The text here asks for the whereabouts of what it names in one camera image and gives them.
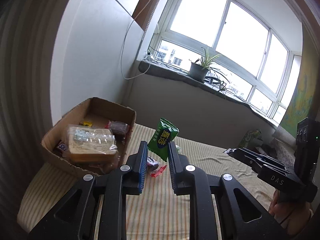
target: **silver screw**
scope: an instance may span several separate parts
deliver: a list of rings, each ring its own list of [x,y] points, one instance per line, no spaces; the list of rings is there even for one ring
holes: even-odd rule
[[[129,165],[122,165],[120,167],[120,169],[121,169],[121,171],[128,171],[128,170],[130,170],[130,166]]]
[[[86,174],[83,176],[83,180],[85,181],[90,181],[93,179],[93,176],[91,174]]]
[[[227,180],[227,181],[230,181],[230,180],[232,180],[232,175],[226,173],[226,174],[223,174],[223,178],[224,178],[225,180]]]
[[[187,165],[187,166],[186,166],[186,170],[187,170],[187,171],[195,171],[195,170],[196,170],[196,167],[193,166],[193,165]]]

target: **cardboard box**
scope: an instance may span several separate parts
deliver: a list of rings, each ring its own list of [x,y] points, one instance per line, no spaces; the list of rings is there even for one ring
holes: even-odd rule
[[[79,178],[86,174],[92,174],[95,176],[101,175],[101,171],[98,168],[90,168],[90,171],[82,169],[53,153],[53,149],[59,141],[64,141],[66,139],[68,125],[79,125],[83,119],[86,121],[90,120],[90,122],[92,122],[92,126],[97,128],[104,128],[105,125],[108,124],[109,120],[124,122],[130,125],[124,144],[117,142],[120,160],[116,167],[121,166],[126,159],[126,150],[136,120],[136,112],[128,107],[100,98],[89,98],[80,103],[66,113],[62,119],[57,122],[49,132],[47,132],[41,141],[44,160]]]

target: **white cable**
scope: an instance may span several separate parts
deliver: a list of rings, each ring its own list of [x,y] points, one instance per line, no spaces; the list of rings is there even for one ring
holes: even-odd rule
[[[124,79],[126,79],[126,80],[133,79],[133,78],[136,78],[136,77],[138,77],[138,76],[141,76],[141,75],[145,74],[145,73],[149,70],[150,65],[151,65],[151,61],[149,60],[149,67],[148,67],[148,69],[147,69],[144,73],[141,73],[141,74],[139,74],[139,75],[137,75],[137,76],[134,76],[134,77],[131,77],[131,78],[126,78],[126,77],[123,75],[123,71],[122,71],[122,57],[123,57],[125,39],[127,38],[128,32],[129,32],[130,27],[131,27],[131,25],[133,24],[133,22],[137,19],[137,17],[142,13],[142,11],[147,7],[147,5],[148,5],[150,2],[151,2],[151,0],[149,0],[149,1],[146,3],[146,5],[142,8],[142,10],[136,15],[136,17],[135,17],[135,18],[133,19],[133,21],[130,23],[129,28],[128,28],[125,36],[124,36],[124,41],[123,41],[122,49],[121,49],[121,57],[120,57],[120,70],[121,70],[121,75],[122,75],[122,77],[123,77]]]

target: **plastic bag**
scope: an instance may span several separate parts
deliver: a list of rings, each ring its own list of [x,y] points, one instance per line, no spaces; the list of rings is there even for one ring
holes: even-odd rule
[[[75,163],[104,163],[118,153],[115,136],[109,129],[69,125],[67,145],[69,153],[64,157]]]
[[[152,158],[151,156],[148,156],[147,158],[147,171],[151,172],[151,171],[155,171],[156,169],[158,169],[159,167],[159,162],[157,162],[154,158]]]
[[[179,133],[179,129],[164,118],[160,118],[158,128],[148,143],[148,149],[165,162],[168,158],[168,144]]]
[[[179,153],[180,151],[182,151],[181,149],[181,147],[180,146],[178,146],[178,145],[176,145],[176,149],[177,149],[177,153]]]
[[[106,125],[106,128],[110,129],[113,134],[125,136],[129,130],[129,125],[124,122],[109,121],[109,123]]]
[[[119,161],[120,161],[120,154],[119,152],[117,154],[115,154],[113,160],[109,161],[109,162],[105,162],[105,163],[90,163],[89,166],[93,167],[93,168],[99,168],[100,171],[103,174],[108,174],[111,171],[113,171],[114,169],[116,169],[118,167]]]

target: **das logo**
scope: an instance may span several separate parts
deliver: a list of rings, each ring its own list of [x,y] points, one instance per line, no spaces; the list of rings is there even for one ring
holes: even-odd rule
[[[275,180],[275,176],[274,175],[272,175],[272,177],[271,177],[271,180]],[[275,180],[275,182],[276,183],[278,183],[279,185],[282,185],[283,184],[283,180],[281,180],[280,182],[279,182],[279,178],[277,178],[276,180]]]

